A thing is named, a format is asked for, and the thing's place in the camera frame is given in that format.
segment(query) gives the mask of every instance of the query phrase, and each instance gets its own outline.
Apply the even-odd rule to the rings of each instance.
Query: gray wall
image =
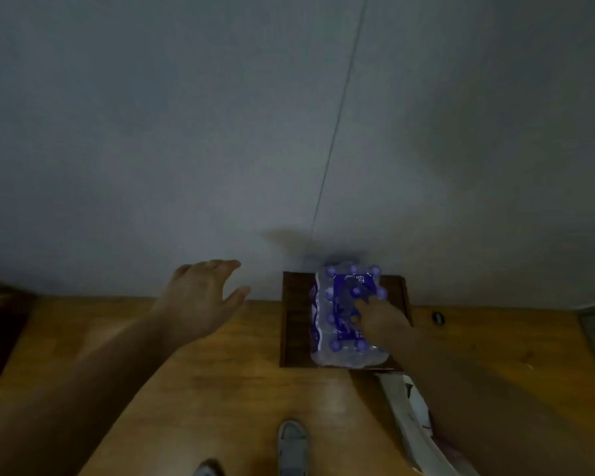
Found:
[[[238,257],[278,299],[343,255],[414,303],[595,303],[595,0],[0,0],[0,279]]]

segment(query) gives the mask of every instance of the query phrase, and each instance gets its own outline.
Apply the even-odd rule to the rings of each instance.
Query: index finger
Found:
[[[214,271],[216,272],[216,275],[218,276],[218,280],[220,280],[220,282],[222,284],[224,284],[225,281],[230,278],[233,271],[238,269],[238,267],[240,267],[240,265],[241,265],[240,261],[238,261],[238,260],[235,260],[235,259],[226,260],[226,261],[222,262],[222,264],[220,264],[218,267],[216,267],[214,269]]]

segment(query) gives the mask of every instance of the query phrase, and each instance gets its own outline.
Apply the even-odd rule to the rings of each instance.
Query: person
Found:
[[[183,265],[151,311],[76,363],[70,374],[0,410],[0,476],[77,474],[119,414],[180,347],[211,335],[251,288],[222,300],[235,260]],[[595,475],[595,435],[522,389],[410,327],[386,301],[358,301],[362,332],[412,377],[441,431],[481,476]],[[281,476],[308,471],[297,421],[278,433]],[[196,474],[220,474],[207,461]]]

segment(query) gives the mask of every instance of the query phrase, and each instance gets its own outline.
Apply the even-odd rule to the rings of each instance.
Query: hand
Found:
[[[403,312],[375,296],[371,296],[367,303],[357,299],[355,308],[361,314],[357,318],[357,326],[365,339],[376,346],[388,349],[393,336],[397,337],[400,331],[410,328]]]
[[[222,300],[222,288],[231,273],[240,267],[237,260],[211,260],[181,265],[151,312],[167,322],[167,337],[175,347],[209,336],[222,326],[251,292],[242,286]]]

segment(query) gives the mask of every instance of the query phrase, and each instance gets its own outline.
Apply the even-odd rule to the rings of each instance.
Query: purple bottle cap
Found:
[[[329,347],[331,348],[331,350],[333,352],[339,352],[339,351],[341,351],[341,341],[338,339],[331,339],[331,342],[329,343]]]
[[[388,299],[388,291],[386,290],[386,288],[377,288],[377,298],[381,299],[382,301]]]
[[[357,352],[365,352],[366,349],[368,349],[366,339],[357,339],[357,341],[355,341],[355,350]]]

